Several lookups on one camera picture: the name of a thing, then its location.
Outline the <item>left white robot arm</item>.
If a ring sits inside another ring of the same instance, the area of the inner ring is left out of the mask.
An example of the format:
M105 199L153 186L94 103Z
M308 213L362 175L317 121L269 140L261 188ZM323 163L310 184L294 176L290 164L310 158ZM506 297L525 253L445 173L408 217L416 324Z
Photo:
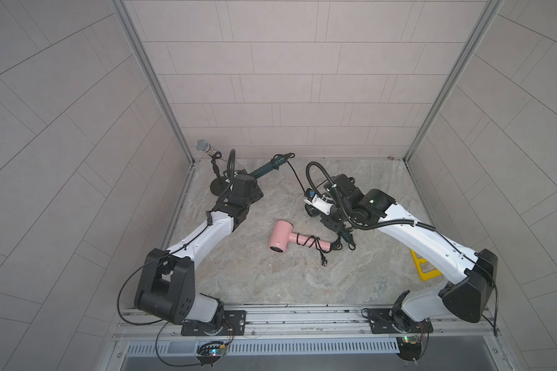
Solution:
M149 252L141 269L135 307L171 324L188 322L209 334L219 332L224 326L224 304L196 293L195 272L262 197L254 177L235 176L196 230L168 250Z

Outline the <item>pink hair dryer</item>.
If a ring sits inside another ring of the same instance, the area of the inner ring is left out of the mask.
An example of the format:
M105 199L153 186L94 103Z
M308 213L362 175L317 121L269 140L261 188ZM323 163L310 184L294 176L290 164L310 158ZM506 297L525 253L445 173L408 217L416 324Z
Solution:
M289 244L294 243L303 247L312 247L328 253L332 244L322 241L315 236L306 236L292 231L293 225L287 221L280 220L275 223L269 240L269 248L277 253L284 253Z

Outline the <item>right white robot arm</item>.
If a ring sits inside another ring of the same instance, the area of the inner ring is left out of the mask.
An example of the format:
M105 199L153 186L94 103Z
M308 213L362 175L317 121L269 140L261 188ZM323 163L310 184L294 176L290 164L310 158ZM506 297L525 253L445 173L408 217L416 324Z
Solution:
M324 187L324 193L308 189L305 202L308 210L320 213L326 226L336 232L345 223L357 230L378 229L427 259L446 278L439 286L399 295L385 316L395 330L407 333L428 318L446 314L470 323L481 320L490 297L498 293L495 254L487 249L476 252L448 239L388 194L362 193L345 175L328 180Z

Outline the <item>green hair dryer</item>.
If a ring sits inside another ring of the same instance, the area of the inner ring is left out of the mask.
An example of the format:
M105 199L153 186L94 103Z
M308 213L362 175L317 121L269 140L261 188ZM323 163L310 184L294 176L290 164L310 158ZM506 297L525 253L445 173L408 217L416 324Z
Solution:
M289 159L294 158L296 155L292 152L287 154L277 154L269 162L257 168L250 176L254 179L260 179L261 177L269 174L273 170L278 170L282 165L286 164Z
M317 208L313 207L310 204L305 205L305 210L310 217L317 217L320 216L322 213Z

